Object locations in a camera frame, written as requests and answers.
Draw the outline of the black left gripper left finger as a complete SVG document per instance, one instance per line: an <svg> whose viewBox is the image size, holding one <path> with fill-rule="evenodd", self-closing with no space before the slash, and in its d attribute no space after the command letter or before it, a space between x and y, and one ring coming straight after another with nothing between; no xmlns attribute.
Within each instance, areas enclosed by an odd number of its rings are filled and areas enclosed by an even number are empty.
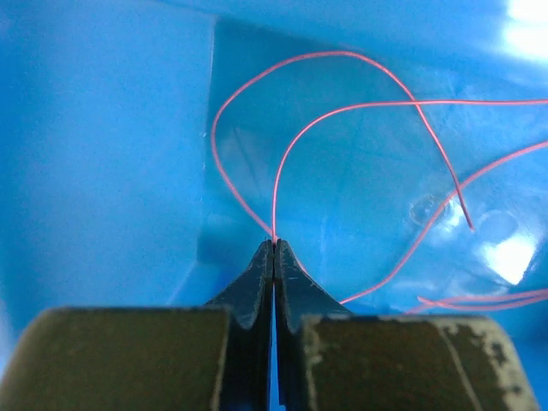
<svg viewBox="0 0 548 411"><path fill-rule="evenodd" d="M23 332L4 410L266 410L274 247L200 307L59 307Z"/></svg>

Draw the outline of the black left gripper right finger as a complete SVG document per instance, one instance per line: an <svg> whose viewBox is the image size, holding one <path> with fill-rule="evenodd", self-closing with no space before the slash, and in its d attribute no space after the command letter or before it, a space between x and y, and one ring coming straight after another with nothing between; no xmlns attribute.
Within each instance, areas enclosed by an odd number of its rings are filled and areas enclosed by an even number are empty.
<svg viewBox="0 0 548 411"><path fill-rule="evenodd" d="M278 389L288 410L536 410L519 355L480 316L359 316L274 247Z"/></svg>

